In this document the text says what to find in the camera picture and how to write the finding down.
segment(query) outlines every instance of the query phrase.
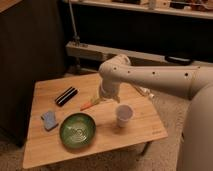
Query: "green bowl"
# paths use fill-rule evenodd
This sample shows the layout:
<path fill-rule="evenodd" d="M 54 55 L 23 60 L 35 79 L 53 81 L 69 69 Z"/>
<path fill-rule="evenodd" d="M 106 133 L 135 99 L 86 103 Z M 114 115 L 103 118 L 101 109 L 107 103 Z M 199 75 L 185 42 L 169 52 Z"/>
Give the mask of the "green bowl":
<path fill-rule="evenodd" d="M 71 149 L 88 145 L 95 135 L 95 121 L 85 113 L 68 116 L 60 127 L 62 143 Z"/>

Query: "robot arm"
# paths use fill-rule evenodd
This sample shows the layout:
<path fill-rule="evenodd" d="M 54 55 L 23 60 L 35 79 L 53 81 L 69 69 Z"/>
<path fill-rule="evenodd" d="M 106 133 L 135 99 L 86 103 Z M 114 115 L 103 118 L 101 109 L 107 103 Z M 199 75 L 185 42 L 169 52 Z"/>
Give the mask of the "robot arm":
<path fill-rule="evenodd" d="M 99 73 L 103 78 L 100 97 L 118 100 L 122 82 L 159 90 L 192 99 L 195 94 L 213 82 L 213 69 L 198 66 L 133 67 L 126 55 L 120 54 L 104 62 Z"/>
<path fill-rule="evenodd" d="M 133 67 L 125 55 L 104 62 L 99 69 L 103 80 L 99 95 L 118 100 L 119 85 L 128 82 L 189 98 L 177 171 L 213 168 L 213 68 L 212 67 Z"/>

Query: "wooden tabletop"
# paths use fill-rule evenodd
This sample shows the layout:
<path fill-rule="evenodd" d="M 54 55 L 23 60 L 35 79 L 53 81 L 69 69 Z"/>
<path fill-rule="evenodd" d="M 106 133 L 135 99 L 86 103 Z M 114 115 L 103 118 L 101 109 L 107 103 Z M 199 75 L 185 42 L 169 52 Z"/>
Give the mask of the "wooden tabletop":
<path fill-rule="evenodd" d="M 119 93 L 121 103 L 130 105 L 134 112 L 128 125 L 125 128 L 116 126 L 117 102 L 101 102 L 84 111 L 96 123 L 92 143 L 77 151 L 65 149 L 59 138 L 60 124 L 70 114 L 80 111 L 81 105 L 97 91 L 100 82 L 98 74 L 90 74 L 36 83 L 24 153 L 25 169 L 167 137 L 151 101 L 141 96 L 131 85 L 122 83 Z M 79 93 L 63 107 L 56 106 L 54 99 L 70 86 L 77 88 Z M 55 112 L 59 126 L 46 132 L 41 115 L 49 110 Z"/>

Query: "paper cup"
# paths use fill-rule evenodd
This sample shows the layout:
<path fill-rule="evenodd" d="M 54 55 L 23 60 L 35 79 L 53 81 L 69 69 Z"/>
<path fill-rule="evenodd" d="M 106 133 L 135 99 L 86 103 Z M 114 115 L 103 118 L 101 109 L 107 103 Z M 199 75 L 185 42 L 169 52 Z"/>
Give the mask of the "paper cup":
<path fill-rule="evenodd" d="M 133 115 L 131 107 L 128 105 L 120 105 L 116 108 L 117 125 L 119 127 L 125 127 Z"/>

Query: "floor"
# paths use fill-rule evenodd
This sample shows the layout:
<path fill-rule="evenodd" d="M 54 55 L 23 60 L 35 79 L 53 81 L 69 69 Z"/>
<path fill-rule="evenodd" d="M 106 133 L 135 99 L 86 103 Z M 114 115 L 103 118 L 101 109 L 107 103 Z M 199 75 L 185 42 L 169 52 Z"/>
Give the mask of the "floor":
<path fill-rule="evenodd" d="M 144 145 L 137 145 L 102 154 L 65 161 L 29 171 L 175 171 L 181 130 L 189 102 L 171 95 L 152 91 L 152 99 L 168 131 L 168 138 L 151 144 L 144 157 Z M 0 139 L 0 171 L 22 169 L 23 148 Z"/>

